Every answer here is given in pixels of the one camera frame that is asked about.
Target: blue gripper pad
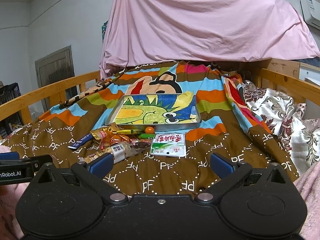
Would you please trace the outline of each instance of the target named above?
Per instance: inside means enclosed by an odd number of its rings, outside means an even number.
[[[113,168],[113,155],[105,153],[86,165],[86,169],[98,178],[103,179]]]
[[[17,152],[0,153],[0,160],[19,160],[20,156]]]
[[[234,167],[232,165],[215,154],[212,154],[210,157],[210,166],[213,172],[217,174],[220,179],[223,179],[234,171]]]

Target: barcode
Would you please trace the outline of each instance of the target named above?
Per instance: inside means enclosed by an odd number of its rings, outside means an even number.
[[[117,146],[113,146],[112,149],[115,151],[115,152],[120,152],[120,151],[123,151],[124,148],[122,145],[117,145]]]

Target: green and white packet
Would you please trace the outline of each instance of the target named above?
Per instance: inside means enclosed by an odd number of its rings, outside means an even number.
[[[186,156],[185,134],[157,134],[156,137],[152,140],[150,154],[168,157]]]

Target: pink curtain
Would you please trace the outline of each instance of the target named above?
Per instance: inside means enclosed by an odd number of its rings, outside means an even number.
[[[173,59],[257,61],[319,56],[303,18],[284,0],[114,0],[101,76]]]

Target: cartoon drawing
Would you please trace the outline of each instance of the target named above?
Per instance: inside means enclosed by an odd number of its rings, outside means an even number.
[[[154,81],[151,76],[145,76],[130,85],[125,94],[180,94],[182,90],[176,78],[177,76],[169,71],[162,73]]]
[[[180,95],[125,96],[115,122],[117,124],[197,122],[196,97],[190,91]]]

